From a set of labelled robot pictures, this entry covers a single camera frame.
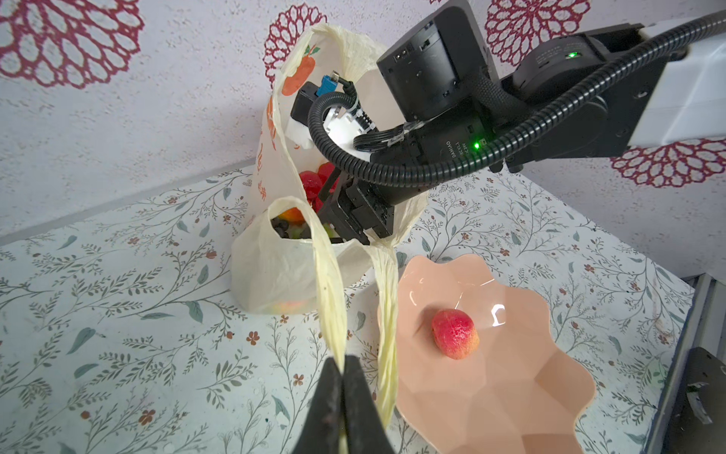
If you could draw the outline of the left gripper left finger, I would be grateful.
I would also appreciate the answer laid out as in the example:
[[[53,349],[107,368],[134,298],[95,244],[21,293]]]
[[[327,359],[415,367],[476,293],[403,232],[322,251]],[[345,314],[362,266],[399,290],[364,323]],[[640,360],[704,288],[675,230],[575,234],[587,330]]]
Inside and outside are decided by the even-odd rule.
[[[323,363],[306,421],[293,454],[338,454],[342,423],[343,381],[333,358]]]

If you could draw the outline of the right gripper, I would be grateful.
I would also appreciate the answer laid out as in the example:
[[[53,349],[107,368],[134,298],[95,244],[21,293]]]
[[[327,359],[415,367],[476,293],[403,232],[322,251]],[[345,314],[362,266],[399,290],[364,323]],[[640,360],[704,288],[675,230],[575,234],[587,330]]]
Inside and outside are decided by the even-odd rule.
[[[394,144],[382,143],[383,149],[374,151],[370,161],[393,166],[423,166],[453,161],[483,151],[493,139],[493,129],[480,121],[454,121],[448,126],[429,123],[409,132]],[[393,235],[394,208],[413,199],[435,183],[417,187],[391,187],[365,182],[348,173],[342,173],[334,192],[327,196],[319,217],[333,226],[341,241],[356,239],[368,245],[366,232],[374,231],[378,238]]]

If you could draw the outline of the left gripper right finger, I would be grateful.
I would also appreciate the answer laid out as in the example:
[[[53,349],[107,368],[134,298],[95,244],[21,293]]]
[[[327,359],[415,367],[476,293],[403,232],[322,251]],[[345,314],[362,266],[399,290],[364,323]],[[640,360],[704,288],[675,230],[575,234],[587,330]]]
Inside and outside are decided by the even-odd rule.
[[[342,376],[342,415],[346,431],[346,448],[350,454],[393,454],[360,360],[345,357]]]

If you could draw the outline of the red yellow peach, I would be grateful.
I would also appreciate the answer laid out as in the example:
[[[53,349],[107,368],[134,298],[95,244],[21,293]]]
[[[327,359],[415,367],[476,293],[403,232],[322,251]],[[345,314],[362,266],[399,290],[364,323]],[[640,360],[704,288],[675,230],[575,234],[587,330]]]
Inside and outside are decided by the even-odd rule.
[[[435,344],[450,359],[466,359],[479,346],[473,319],[459,309],[442,309],[432,319]]]

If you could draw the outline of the cream plastic fruit bag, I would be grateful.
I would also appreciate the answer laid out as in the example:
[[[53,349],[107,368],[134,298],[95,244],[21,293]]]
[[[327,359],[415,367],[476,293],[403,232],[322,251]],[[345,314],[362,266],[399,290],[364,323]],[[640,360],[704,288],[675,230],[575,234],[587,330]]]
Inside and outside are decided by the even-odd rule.
[[[380,129],[404,121],[376,66],[385,47],[366,35],[327,24],[308,28],[275,73],[275,83],[262,111],[259,149],[255,157],[249,199],[248,225],[232,246],[231,291],[242,308],[254,314],[293,315],[316,310],[321,332],[337,363],[344,362],[347,323],[344,289],[369,269],[379,290],[380,348],[376,407],[389,425],[398,393],[396,322],[398,316],[398,261],[396,247],[405,239],[427,207],[427,194],[396,206],[393,235],[334,244],[324,238],[324,224],[308,205],[299,178],[324,160],[309,137],[287,135],[293,98],[283,94],[285,79],[294,75],[307,50],[318,48],[310,81],[337,71],[353,81],[363,110]],[[290,208],[298,208],[311,230],[308,239],[283,239],[270,222]]]

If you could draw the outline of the red yellow mango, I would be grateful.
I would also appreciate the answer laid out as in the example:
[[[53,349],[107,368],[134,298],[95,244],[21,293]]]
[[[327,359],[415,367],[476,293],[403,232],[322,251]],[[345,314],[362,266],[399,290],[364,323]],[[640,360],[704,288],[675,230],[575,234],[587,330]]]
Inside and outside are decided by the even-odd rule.
[[[280,214],[278,218],[293,225],[300,225],[306,222],[306,219],[298,208],[285,210],[285,212]]]

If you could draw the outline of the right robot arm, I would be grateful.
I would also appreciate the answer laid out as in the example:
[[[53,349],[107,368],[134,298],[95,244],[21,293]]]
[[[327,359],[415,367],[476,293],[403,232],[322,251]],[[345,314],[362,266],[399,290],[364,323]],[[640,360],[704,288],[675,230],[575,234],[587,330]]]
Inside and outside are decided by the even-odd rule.
[[[362,106],[351,81],[318,96],[307,126],[334,165],[319,213],[340,241],[394,232],[394,208],[429,189],[484,168],[495,172],[548,159],[620,157],[630,147],[669,140],[653,119],[656,96],[693,110],[676,83],[683,65],[725,39],[717,11],[653,37],[619,25],[535,47],[499,79],[474,11],[450,1],[377,61],[404,123],[380,131],[366,120],[346,151],[325,129],[337,109]]]

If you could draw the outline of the red cherry fruit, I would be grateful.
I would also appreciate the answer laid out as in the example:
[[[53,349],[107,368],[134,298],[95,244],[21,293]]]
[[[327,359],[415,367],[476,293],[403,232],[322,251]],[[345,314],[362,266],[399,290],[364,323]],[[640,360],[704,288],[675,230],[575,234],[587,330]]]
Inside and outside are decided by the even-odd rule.
[[[336,167],[332,163],[325,163],[317,171],[306,170],[299,174],[307,201],[316,213],[323,208],[323,201],[320,199],[320,194],[335,170]]]

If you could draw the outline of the green grape bunch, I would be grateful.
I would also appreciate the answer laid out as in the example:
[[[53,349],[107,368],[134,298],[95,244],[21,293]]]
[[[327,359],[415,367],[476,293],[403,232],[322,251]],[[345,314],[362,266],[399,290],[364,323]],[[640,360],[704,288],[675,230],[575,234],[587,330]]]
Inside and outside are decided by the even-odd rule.
[[[283,239],[308,239],[311,238],[311,230],[307,224],[294,223],[282,218],[274,218],[271,222],[272,229]]]

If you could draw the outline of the pink scalloped bowl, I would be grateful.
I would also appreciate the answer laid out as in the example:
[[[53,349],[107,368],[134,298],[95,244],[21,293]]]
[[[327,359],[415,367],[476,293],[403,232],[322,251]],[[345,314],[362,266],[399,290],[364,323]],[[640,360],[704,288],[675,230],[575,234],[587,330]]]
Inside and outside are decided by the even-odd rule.
[[[548,303],[498,283],[486,262],[413,257],[398,288],[396,408],[442,453],[578,453],[575,426],[596,384],[550,334]],[[465,359],[436,346],[431,322],[459,309],[480,344]]]

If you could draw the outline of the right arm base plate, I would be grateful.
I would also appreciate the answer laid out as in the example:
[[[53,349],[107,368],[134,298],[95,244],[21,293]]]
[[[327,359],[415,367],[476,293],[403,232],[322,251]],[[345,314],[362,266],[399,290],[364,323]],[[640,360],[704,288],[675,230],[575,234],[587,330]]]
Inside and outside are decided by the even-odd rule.
[[[725,364],[701,347],[689,352],[663,453],[726,453]]]

